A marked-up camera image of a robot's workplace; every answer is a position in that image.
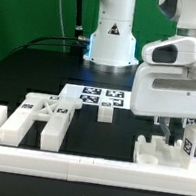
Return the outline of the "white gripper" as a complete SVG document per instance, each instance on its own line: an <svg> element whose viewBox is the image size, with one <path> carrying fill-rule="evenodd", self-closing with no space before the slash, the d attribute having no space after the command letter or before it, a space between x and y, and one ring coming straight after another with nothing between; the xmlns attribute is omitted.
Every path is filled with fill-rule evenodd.
<svg viewBox="0 0 196 196"><path fill-rule="evenodd" d="M196 79L189 79L183 67L142 63L134 76L130 99L134 114L160 117L160 128L170 146L175 134L166 117L196 119Z"/></svg>

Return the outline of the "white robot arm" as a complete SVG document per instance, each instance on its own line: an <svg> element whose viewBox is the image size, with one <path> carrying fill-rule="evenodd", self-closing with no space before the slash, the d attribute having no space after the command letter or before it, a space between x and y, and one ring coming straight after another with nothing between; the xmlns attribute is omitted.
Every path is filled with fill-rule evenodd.
<svg viewBox="0 0 196 196"><path fill-rule="evenodd" d="M97 30L84 63L103 72L135 69L130 109L158 116L161 128L172 118L196 119L196 0L158 0L158 9L177 24L176 35L147 43L142 63L132 35L135 0L100 0Z"/></svg>

